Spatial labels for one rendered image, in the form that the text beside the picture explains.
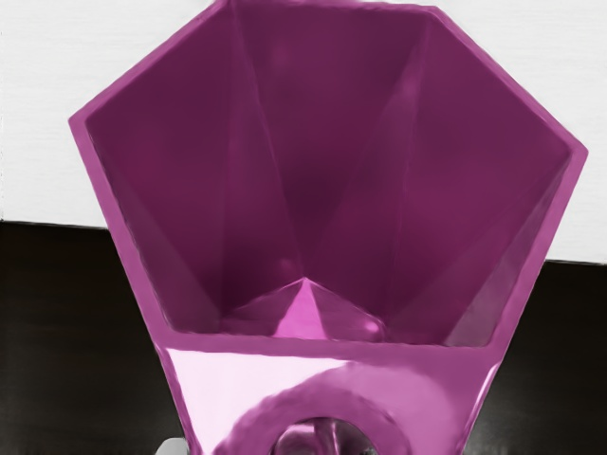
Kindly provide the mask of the magenta faceted mug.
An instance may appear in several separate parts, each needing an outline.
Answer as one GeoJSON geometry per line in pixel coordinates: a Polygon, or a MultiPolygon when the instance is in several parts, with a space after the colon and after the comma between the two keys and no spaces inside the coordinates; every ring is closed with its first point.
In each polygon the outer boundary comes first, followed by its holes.
{"type": "Polygon", "coordinates": [[[361,0],[214,0],[69,126],[187,455],[462,455],[588,155],[361,0]]]}

